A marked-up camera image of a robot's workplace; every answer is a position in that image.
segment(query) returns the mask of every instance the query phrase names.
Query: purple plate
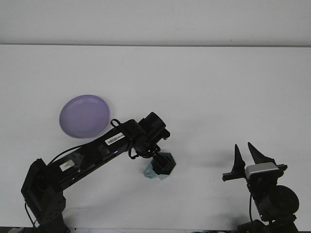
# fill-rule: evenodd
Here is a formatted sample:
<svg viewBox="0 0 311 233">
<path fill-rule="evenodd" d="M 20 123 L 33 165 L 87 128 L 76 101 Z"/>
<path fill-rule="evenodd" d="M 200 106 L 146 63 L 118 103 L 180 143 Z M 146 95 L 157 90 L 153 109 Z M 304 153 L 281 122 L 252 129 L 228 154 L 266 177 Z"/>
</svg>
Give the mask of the purple plate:
<svg viewBox="0 0 311 233">
<path fill-rule="evenodd" d="M 59 115 L 59 124 L 71 137 L 91 138 L 103 131 L 109 117 L 109 107 L 102 98 L 81 95 L 66 103 Z"/>
</svg>

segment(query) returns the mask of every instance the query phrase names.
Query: white label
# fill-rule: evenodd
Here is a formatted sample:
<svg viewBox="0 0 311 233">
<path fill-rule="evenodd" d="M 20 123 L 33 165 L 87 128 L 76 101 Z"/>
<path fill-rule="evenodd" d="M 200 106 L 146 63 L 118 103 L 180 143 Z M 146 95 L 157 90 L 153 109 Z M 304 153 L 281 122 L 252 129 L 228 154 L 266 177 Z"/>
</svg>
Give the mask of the white label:
<svg viewBox="0 0 311 233">
<path fill-rule="evenodd" d="M 113 137 L 105 140 L 105 143 L 110 146 L 111 144 L 115 143 L 116 141 L 119 141 L 124 137 L 125 137 L 124 134 L 118 133 L 117 135 L 114 135 Z"/>
<path fill-rule="evenodd" d="M 74 162 L 70 159 L 59 167 L 60 169 L 62 169 L 62 171 L 66 171 L 68 168 L 71 168 L 72 166 L 74 166 Z"/>
</svg>

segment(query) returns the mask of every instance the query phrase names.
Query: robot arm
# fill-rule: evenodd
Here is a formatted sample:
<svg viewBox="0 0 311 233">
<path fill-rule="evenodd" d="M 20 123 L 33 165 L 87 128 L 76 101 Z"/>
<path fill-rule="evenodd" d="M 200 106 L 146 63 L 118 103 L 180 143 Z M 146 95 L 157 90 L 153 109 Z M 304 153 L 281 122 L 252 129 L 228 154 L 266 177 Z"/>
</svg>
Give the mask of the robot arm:
<svg viewBox="0 0 311 233">
<path fill-rule="evenodd" d="M 21 192 L 42 233 L 66 233 L 62 212 L 66 206 L 63 191 L 105 163 L 134 149 L 137 156 L 153 157 L 157 174 L 169 174 L 176 165 L 170 153 L 159 153 L 157 142 L 170 133 L 164 122 L 150 113 L 139 123 L 129 120 L 105 135 L 46 165 L 37 159 L 29 168 Z"/>
</svg>

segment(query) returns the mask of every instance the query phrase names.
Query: label sticker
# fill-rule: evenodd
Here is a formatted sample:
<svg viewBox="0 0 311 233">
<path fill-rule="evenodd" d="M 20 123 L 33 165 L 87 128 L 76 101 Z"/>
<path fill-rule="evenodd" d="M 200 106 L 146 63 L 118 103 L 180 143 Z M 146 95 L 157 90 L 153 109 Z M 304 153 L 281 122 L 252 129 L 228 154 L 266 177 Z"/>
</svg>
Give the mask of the label sticker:
<svg viewBox="0 0 311 233">
<path fill-rule="evenodd" d="M 116 141 L 119 141 L 124 137 L 125 137 L 124 134 L 118 133 L 117 135 L 114 135 L 113 137 L 105 140 L 105 143 L 110 146 L 111 144 L 115 143 Z"/>
<path fill-rule="evenodd" d="M 66 171 L 68 168 L 71 168 L 72 166 L 74 166 L 74 162 L 70 159 L 59 167 L 60 169 L 62 169 L 62 171 Z"/>
</svg>

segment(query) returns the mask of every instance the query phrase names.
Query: white wall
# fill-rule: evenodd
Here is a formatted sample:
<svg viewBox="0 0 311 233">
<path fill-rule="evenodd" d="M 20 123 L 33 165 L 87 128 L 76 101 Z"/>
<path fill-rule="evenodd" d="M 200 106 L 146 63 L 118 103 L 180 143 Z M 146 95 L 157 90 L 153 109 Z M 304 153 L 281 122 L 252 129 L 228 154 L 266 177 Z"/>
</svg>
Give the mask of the white wall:
<svg viewBox="0 0 311 233">
<path fill-rule="evenodd" d="M 0 0 L 0 43 L 311 45 L 309 0 Z"/>
</svg>

